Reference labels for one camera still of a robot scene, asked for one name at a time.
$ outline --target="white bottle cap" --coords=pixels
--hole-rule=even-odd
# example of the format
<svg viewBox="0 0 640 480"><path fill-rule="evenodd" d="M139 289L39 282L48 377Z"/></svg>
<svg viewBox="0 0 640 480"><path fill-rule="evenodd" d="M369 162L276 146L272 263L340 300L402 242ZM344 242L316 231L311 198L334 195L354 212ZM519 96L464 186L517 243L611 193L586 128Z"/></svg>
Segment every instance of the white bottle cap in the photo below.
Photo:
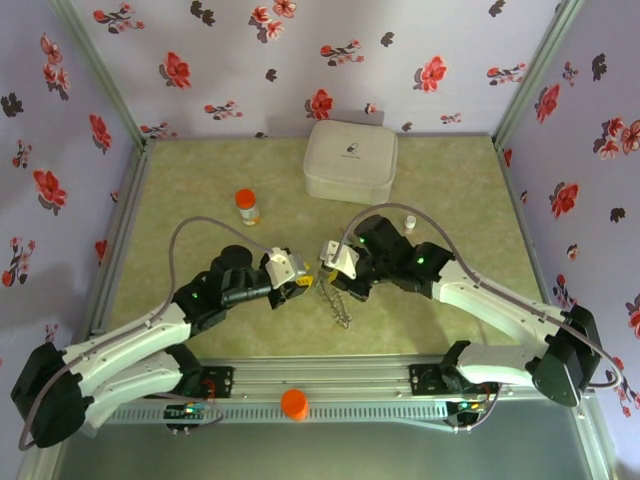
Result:
<svg viewBox="0 0 640 480"><path fill-rule="evenodd" d="M404 221L405 228L414 228L416 226L416 217L409 215Z"/></svg>

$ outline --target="orange bottle cap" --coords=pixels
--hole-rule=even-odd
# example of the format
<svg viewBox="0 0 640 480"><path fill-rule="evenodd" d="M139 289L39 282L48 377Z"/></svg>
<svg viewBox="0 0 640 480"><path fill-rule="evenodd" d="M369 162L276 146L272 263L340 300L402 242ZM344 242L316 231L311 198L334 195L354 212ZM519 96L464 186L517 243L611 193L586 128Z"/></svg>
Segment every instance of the orange bottle cap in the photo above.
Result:
<svg viewBox="0 0 640 480"><path fill-rule="evenodd" d="M307 396L300 390L287 390L282 395L280 406L287 417L297 422L304 420L309 414Z"/></svg>
<svg viewBox="0 0 640 480"><path fill-rule="evenodd" d="M236 205L240 208L251 208L256 204L256 195L248 188L236 192Z"/></svg>

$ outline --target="metal frame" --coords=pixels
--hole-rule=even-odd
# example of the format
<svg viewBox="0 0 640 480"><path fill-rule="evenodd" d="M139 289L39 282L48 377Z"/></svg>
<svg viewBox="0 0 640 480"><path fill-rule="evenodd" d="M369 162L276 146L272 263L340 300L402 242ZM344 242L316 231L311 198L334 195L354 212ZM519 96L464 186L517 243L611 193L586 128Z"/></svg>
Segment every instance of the metal frame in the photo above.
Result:
<svg viewBox="0 0 640 480"><path fill-rule="evenodd" d="M98 81L114 103L130 135L139 147L126 175L121 199L112 224L112 232L109 238L110 255L96 281L87 312L88 321L78 338L78 340L84 340L92 334L104 332L106 329L107 316L111 311L116 286L122 273L126 247L132 234L132 227L148 173L151 158L151 148L149 147L152 147L153 144L147 145L145 148L145 142L138 132L131 113L115 88L108 70L100 59L70 2L68 0L49 0L49 2L74 36L78 47L85 55ZM511 103L494 136L494 145L500 157L502 157L502 145L512 133L533 92L540 83L550 60L564 39L568 27L575 19L583 3L584 0L567 0L550 26L525 82ZM548 301L545 298L547 290L540 275L540 268L531 237L523 221L520 204L514 198L513 189L510 188L509 177L506 175L504 167L502 168L511 201L516 211L516 217L533 264L538 286L544 300ZM440 401L461 400L461 396L439 397L437 399L416 399L411 396L407 366L411 363L434 361L437 360L433 356L390 355L229 359L210 360L204 363L207 365L231 365L237 369L234 374L232 397L228 400L219 400L219 403L240 412L243 408L253 409L254 411L256 408L258 410L262 408L273 409L274 404L277 405L284 390L293 386L303 388L314 400L326 405L328 409L342 408L341 406L346 404L353 405L355 408L357 405L362 405L363 402L380 404L390 408L403 408L403 406L414 405L416 402L437 405L437 402ZM591 395L592 392L585 397L580 407L574 409L577 431L593 478L598 480L614 479L617 476L613 471L613 449L610 442L607 441L608 433L597 401ZM465 396L466 398L473 399L473 396ZM506 390L500 401L530 400L533 398L543 399L535 389L513 387ZM144 402L136 402L131 406L136 407L137 405L138 408L157 409L158 405L166 405L166 403L164 400L158 400L151 406L144 407ZM122 409L126 410L129 407L123 406ZM241 413L237 414L238 421L242 420L241 415ZM52 478L56 463L65 450L66 443L45 450L33 449L29 451L25 455L18 479Z"/></svg>
<svg viewBox="0 0 640 480"><path fill-rule="evenodd" d="M506 139L511 135L518 120L527 108L531 97L537 91L542 77L546 73L549 64L562 45L562 42L569 32L578 12L584 5L585 0L565 0L560 11L556 14L553 23L547 29L547 33L534 55L531 67L518 89L511 104L498 126L493 136L494 144L497 148L504 145Z"/></svg>
<svg viewBox="0 0 640 480"><path fill-rule="evenodd" d="M51 8L58 16L59 20L66 27L67 32L72 36L75 41L76 48L85 61L89 65L89 70L94 74L98 84L102 87L107 97L113 103L116 111L120 115L123 123L125 124L129 135L133 139L138 148L144 148L144 140L138 131L138 126L131 111L127 107L122 95L118 91L109 70L102 61L98 50L93 45L91 37L87 33L82 20L78 16L78 13L71 5L70 0L48 0Z"/></svg>

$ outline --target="orange bottle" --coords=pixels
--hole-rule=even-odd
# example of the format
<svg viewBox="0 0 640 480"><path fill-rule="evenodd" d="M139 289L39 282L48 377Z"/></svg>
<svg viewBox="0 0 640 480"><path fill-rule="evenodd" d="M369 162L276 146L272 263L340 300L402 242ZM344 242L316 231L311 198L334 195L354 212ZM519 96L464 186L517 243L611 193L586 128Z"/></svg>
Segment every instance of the orange bottle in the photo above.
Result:
<svg viewBox="0 0 640 480"><path fill-rule="evenodd" d="M236 192L236 205L245 225L256 225L260 222L260 212L256 203L256 195L252 190L243 188Z"/></svg>

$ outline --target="floral wallpaper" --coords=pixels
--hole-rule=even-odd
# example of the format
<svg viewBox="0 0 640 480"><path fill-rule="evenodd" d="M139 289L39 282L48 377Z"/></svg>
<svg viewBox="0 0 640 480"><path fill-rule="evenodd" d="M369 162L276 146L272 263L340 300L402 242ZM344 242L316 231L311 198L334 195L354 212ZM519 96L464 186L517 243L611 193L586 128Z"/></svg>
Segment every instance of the floral wallpaper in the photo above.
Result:
<svg viewBox="0 0 640 480"><path fill-rule="evenodd" d="M306 135L326 118L493 133L558 6L67 1L143 135L165 125L178 137L259 138ZM553 109L550 90L541 118Z"/></svg>
<svg viewBox="0 0 640 480"><path fill-rule="evenodd" d="M504 146L549 297L590 309L625 373L600 394L620 478L640 478L638 15L638 2L585 2Z"/></svg>
<svg viewBox="0 0 640 480"><path fill-rule="evenodd" d="M133 142L45 0L5 2L0 60L0 476L13 479L9 392L34 348L84 323Z"/></svg>

